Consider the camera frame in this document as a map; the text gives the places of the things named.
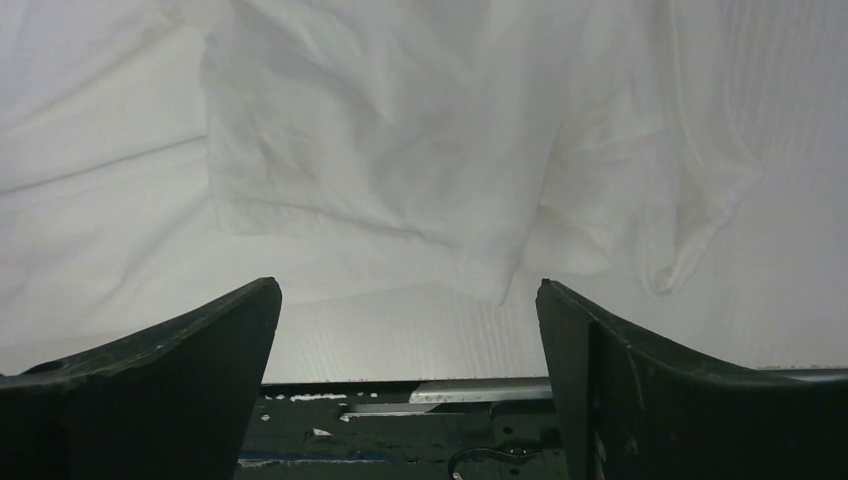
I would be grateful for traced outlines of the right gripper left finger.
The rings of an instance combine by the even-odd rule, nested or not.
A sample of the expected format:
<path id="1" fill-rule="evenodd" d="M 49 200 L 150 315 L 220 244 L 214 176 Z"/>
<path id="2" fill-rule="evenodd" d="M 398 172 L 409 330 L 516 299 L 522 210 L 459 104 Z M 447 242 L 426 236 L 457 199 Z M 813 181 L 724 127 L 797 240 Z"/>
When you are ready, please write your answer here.
<path id="1" fill-rule="evenodd" d="M 1 380 L 5 479 L 230 479 L 282 306 L 272 278 Z"/>

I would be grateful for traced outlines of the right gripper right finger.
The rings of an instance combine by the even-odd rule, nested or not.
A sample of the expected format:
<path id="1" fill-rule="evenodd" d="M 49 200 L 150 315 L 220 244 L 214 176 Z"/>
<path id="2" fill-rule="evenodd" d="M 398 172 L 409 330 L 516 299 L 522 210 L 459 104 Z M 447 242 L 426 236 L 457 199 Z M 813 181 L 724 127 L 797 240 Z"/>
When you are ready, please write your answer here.
<path id="1" fill-rule="evenodd" d="M 544 280 L 536 310 L 570 479 L 843 479 L 847 372 L 739 366 Z"/>

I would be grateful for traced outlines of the white printed t shirt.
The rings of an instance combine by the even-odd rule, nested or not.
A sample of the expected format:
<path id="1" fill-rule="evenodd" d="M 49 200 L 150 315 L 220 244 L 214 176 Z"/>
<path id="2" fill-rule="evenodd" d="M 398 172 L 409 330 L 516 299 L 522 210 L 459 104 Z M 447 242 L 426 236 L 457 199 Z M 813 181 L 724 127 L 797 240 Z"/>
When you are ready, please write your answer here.
<path id="1" fill-rule="evenodd" d="M 631 258 L 677 292 L 761 167 L 715 1 L 5 1 L 1 341 Z"/>

